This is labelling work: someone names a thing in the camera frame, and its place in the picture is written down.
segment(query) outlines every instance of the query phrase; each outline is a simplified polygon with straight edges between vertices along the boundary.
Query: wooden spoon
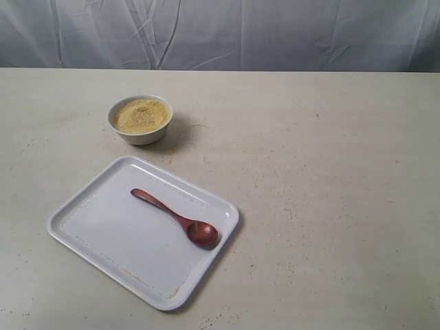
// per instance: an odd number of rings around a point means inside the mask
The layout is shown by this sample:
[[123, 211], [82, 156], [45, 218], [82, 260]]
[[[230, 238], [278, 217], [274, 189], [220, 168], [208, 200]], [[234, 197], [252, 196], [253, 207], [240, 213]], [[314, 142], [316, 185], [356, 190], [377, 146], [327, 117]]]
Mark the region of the wooden spoon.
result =
[[185, 218], [180, 214], [177, 214], [173, 210], [171, 210], [168, 206], [163, 204], [159, 199], [154, 196], [151, 196], [146, 191], [142, 189], [135, 188], [131, 191], [131, 194], [143, 201], [147, 201], [152, 203], [153, 205], [161, 208], [169, 215], [171, 215], [174, 219], [176, 219], [181, 227], [184, 229], [186, 236], [188, 239], [194, 244], [200, 246], [207, 246], [213, 244], [219, 237], [219, 233], [214, 226], [209, 223], [203, 221], [197, 221]]

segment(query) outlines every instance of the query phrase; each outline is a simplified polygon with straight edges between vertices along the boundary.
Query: bowl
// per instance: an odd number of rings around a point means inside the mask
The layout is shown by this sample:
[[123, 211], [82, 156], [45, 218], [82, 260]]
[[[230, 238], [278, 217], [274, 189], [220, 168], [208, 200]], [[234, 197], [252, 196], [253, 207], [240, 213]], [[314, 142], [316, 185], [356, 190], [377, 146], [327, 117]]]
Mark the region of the bowl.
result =
[[[158, 129], [151, 131], [151, 132], [147, 132], [147, 133], [130, 134], [130, 133], [125, 133], [125, 132], [122, 132], [122, 131], [119, 131], [118, 129], [116, 129], [114, 126], [116, 112], [118, 112], [118, 110], [121, 109], [128, 102], [134, 101], [134, 100], [141, 100], [141, 99], [156, 100], [156, 101], [161, 102], [165, 106], [167, 112], [169, 113], [170, 118], [166, 121], [166, 123], [164, 125], [162, 125]], [[169, 125], [172, 118], [173, 118], [173, 108], [171, 107], [171, 104], [169, 104], [168, 101], [166, 101], [165, 99], [160, 98], [159, 96], [154, 96], [154, 95], [137, 95], [137, 96], [131, 96], [129, 98], [125, 98], [125, 99], [119, 101], [118, 103], [116, 103], [115, 105], [113, 105], [109, 111], [109, 115], [107, 116], [110, 127], [122, 139], [127, 141], [129, 144], [134, 144], [136, 146], [143, 146], [145, 144], [150, 144], [150, 143], [156, 142], [160, 138], [162, 138], [166, 134], [166, 130], [167, 130], [168, 125]]]

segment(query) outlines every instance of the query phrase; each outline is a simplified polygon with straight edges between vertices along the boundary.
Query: yellow powder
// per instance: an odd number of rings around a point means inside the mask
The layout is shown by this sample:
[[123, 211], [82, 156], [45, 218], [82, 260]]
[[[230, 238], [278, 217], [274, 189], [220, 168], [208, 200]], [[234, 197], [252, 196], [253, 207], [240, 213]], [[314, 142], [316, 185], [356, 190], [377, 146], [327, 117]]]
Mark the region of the yellow powder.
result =
[[161, 102], [133, 100], [116, 112], [114, 125], [124, 133], [148, 133], [164, 126], [169, 118], [170, 114]]

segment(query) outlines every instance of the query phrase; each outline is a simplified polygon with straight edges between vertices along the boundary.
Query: tray rim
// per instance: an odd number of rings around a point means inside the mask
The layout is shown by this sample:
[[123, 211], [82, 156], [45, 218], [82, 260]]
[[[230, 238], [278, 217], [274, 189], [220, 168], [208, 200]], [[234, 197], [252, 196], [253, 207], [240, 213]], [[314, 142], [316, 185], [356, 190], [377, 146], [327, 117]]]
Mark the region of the tray rim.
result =
[[[209, 195], [211, 197], [214, 197], [215, 199], [218, 199], [220, 201], [222, 201], [225, 205], [227, 205], [231, 211], [232, 211], [232, 217], [231, 219], [233, 219], [233, 222], [231, 223], [230, 226], [230, 231], [226, 234], [221, 233], [221, 241], [219, 242], [219, 247], [218, 250], [216, 252], [213, 252], [209, 257], [208, 260], [206, 261], [203, 269], [200, 271], [200, 273], [195, 277], [194, 283], [186, 290], [186, 292], [184, 292], [184, 294], [182, 294], [179, 299], [170, 299], [170, 304], [161, 304], [158, 302], [155, 302], [154, 300], [149, 298], [148, 294], [145, 294], [144, 292], [141, 291], [137, 291], [134, 288], [130, 287], [127, 283], [124, 283], [123, 280], [119, 279], [117, 276], [115, 276], [114, 274], [112, 274], [111, 271], [105, 269], [105, 267], [101, 266], [99, 263], [96, 263], [94, 260], [92, 260], [91, 257], [89, 257], [89, 255], [87, 253], [82, 253], [81, 251], [76, 250], [76, 248], [72, 245], [70, 245], [68, 242], [64, 241], [63, 238], [58, 235], [57, 231], [53, 228], [54, 227], [54, 222], [57, 218], [57, 216], [66, 208], [68, 207], [77, 197], [81, 196], [88, 188], [90, 188], [91, 186], [93, 186], [95, 184], [96, 181], [98, 181], [100, 179], [100, 177], [102, 175], [104, 175], [106, 172], [108, 172], [112, 167], [116, 166], [118, 163], [122, 162], [129, 162], [130, 160], [136, 160], [138, 162], [141, 162], [143, 164], [146, 164], [147, 166], [151, 166], [154, 169], [171, 176], [173, 179], [177, 179], [180, 182], [182, 182], [185, 185], [191, 186], [192, 188], [197, 189], [199, 192], [205, 194], [205, 195]], [[90, 263], [91, 265], [93, 265], [94, 267], [96, 267], [97, 269], [99, 269], [102, 273], [106, 274], [109, 278], [113, 279], [115, 282], [117, 282], [118, 284], [120, 284], [121, 286], [123, 286], [124, 288], [126, 288], [127, 290], [129, 290], [132, 294], [135, 294], [138, 298], [142, 299], [143, 301], [145, 301], [146, 303], [148, 303], [150, 306], [159, 309], [160, 311], [172, 311], [174, 309], [177, 309], [179, 307], [181, 307], [190, 297], [190, 295], [194, 292], [196, 286], [198, 286], [198, 284], [200, 283], [201, 279], [206, 275], [206, 273], [208, 272], [209, 268], [211, 267], [211, 265], [213, 264], [214, 260], [218, 257], [218, 255], [221, 253], [224, 245], [228, 242], [230, 236], [232, 235], [232, 233], [236, 230], [237, 225], [239, 223], [239, 218], [240, 218], [240, 213], [238, 208], [231, 202], [225, 200], [224, 198], [217, 196], [215, 194], [213, 194], [212, 192], [209, 192], [195, 184], [192, 184], [191, 182], [185, 180], [182, 177], [177, 176], [174, 173], [169, 172], [168, 170], [156, 166], [142, 158], [139, 158], [137, 156], [134, 155], [125, 155], [122, 157], [118, 157], [115, 160], [113, 160], [108, 166], [106, 166], [102, 171], [100, 171], [93, 179], [91, 179], [87, 184], [85, 184], [77, 193], [75, 193], [72, 197], [70, 197], [61, 207], [59, 207], [50, 217], [49, 220], [47, 221], [47, 231], [49, 232], [50, 236], [52, 236], [54, 239], [56, 239], [59, 243], [63, 244], [66, 248], [70, 249], [72, 252], [74, 252], [75, 254], [79, 255], [81, 258], [83, 258], [84, 260], [86, 260], [88, 263]]]

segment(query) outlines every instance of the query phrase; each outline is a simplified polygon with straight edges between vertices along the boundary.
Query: white tray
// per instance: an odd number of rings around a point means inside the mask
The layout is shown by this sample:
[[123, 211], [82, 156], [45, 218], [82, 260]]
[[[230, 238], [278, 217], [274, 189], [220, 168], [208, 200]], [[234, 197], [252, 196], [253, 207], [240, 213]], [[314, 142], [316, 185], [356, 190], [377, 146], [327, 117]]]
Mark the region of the white tray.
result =
[[[221, 235], [213, 250], [192, 244], [178, 222], [141, 201], [141, 188], [175, 212], [211, 223]], [[133, 156], [121, 157], [49, 220], [49, 233], [157, 309], [189, 297], [239, 221], [227, 201]]]

